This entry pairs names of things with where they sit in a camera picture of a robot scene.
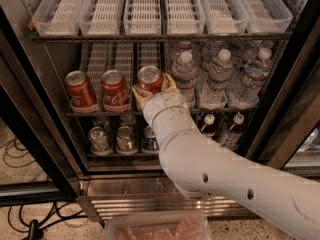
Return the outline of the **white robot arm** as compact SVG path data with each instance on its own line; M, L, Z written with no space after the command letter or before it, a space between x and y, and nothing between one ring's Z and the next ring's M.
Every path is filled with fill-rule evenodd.
M159 145L159 162L180 193L218 194L299 240L320 240L320 183L248 160L204 136L170 75L156 94L132 87Z

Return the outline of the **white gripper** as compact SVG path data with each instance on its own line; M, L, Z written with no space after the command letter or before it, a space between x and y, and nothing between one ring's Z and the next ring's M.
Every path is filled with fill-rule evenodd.
M143 116L152 128L192 128L194 123L184 96L168 73L162 76L161 93L153 95L138 85L132 87L137 109L143 109Z

